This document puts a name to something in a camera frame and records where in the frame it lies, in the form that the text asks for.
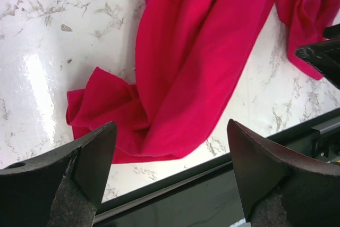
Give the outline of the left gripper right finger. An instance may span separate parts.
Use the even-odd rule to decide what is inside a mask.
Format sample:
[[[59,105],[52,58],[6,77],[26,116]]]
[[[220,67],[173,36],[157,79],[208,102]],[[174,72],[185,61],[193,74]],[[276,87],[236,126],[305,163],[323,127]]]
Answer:
[[[339,226],[339,166],[305,156],[229,120],[228,143],[251,226]]]

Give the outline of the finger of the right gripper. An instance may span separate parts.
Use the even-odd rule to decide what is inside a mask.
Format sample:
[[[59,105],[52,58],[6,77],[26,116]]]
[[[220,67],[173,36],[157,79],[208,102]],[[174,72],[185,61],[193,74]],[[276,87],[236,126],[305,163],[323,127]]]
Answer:
[[[301,46],[295,55],[339,88],[339,38]]]
[[[340,24],[326,27],[322,33],[326,39],[336,39],[340,37]]]

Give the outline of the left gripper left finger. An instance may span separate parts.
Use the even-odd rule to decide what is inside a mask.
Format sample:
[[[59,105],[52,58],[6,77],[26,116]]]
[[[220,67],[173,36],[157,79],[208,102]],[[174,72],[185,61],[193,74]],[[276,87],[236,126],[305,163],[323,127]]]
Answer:
[[[1,226],[93,226],[115,150],[109,122],[1,170]]]

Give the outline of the magenta t shirt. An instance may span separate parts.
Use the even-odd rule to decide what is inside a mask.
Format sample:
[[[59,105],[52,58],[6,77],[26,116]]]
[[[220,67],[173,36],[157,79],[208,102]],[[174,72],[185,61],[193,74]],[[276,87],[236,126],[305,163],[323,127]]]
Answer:
[[[75,139],[107,122],[118,133],[113,162],[168,161],[212,133],[270,10],[288,28],[289,61],[320,71],[295,50],[323,40],[339,0],[145,0],[135,45],[136,83],[96,68],[84,89],[67,93]]]

